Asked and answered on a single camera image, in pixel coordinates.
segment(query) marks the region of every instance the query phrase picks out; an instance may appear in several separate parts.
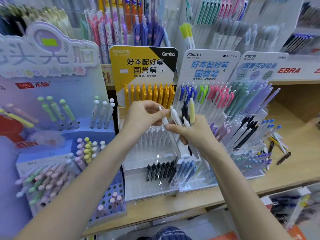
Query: wooden counter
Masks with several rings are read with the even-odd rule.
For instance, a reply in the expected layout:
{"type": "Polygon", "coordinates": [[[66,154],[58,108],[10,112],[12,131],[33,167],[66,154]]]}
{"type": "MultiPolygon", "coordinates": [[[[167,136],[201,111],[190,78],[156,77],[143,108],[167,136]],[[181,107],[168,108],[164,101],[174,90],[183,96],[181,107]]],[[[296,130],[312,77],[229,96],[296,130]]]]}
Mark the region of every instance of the wooden counter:
{"type": "MultiPolygon", "coordinates": [[[[273,163],[265,177],[250,181],[257,194],[320,180],[320,129],[316,122],[303,123],[277,102],[270,104],[269,119],[275,119],[276,125],[282,125],[279,134],[292,151],[292,156],[277,165],[283,153],[277,146],[273,150],[273,163]]],[[[94,226],[83,235],[115,230],[150,220],[175,215],[190,210],[218,205],[224,202],[218,187],[193,192],[145,200],[136,205],[126,205],[128,215],[114,221],[94,226]]]]}

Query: left hand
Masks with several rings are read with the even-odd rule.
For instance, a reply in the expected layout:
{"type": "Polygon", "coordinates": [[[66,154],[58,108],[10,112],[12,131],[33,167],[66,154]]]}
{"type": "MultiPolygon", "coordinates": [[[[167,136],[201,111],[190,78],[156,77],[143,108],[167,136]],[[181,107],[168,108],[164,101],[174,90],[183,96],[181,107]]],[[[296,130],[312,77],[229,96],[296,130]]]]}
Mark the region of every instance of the left hand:
{"type": "Polygon", "coordinates": [[[151,100],[134,101],[127,113],[122,130],[142,136],[151,125],[162,125],[162,118],[170,113],[170,109],[159,110],[158,104],[151,100]]]}

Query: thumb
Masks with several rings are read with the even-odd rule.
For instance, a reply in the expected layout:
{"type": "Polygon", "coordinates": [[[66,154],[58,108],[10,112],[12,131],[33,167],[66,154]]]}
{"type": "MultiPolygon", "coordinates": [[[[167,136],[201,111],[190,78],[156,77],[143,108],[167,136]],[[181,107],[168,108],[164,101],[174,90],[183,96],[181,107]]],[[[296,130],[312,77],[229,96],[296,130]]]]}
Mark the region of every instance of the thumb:
{"type": "Polygon", "coordinates": [[[152,116],[152,124],[154,124],[155,122],[163,119],[169,113],[170,113],[170,109],[163,109],[163,110],[160,110],[160,111],[158,111],[156,113],[151,114],[151,116],[152,116]]]}
{"type": "Polygon", "coordinates": [[[185,128],[183,126],[176,125],[176,124],[167,124],[164,127],[167,131],[170,131],[172,133],[179,134],[182,136],[185,136],[185,134],[187,132],[187,128],[185,128]]]}

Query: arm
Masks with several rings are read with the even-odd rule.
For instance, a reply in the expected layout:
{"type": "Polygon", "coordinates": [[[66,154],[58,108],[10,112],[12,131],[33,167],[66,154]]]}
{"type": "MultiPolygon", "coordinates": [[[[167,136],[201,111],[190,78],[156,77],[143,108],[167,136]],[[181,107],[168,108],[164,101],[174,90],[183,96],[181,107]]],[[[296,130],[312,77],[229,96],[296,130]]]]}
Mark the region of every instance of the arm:
{"type": "Polygon", "coordinates": [[[127,154],[151,125],[170,112],[159,111],[158,106],[153,101],[134,102],[120,133],[15,239],[80,239],[127,154]]]}
{"type": "Polygon", "coordinates": [[[197,115],[189,128],[170,124],[166,129],[182,135],[185,145],[190,141],[211,164],[241,239],[291,240],[215,139],[204,116],[197,115]]]}

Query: plaid clothing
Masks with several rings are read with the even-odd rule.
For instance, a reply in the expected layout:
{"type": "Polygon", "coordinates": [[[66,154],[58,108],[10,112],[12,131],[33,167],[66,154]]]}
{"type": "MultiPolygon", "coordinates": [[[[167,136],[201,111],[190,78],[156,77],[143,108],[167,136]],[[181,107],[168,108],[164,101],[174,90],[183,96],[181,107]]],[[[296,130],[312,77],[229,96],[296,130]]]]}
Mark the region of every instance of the plaid clothing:
{"type": "Polygon", "coordinates": [[[162,228],[154,237],[148,240],[192,240],[181,229],[174,226],[162,228]]]}

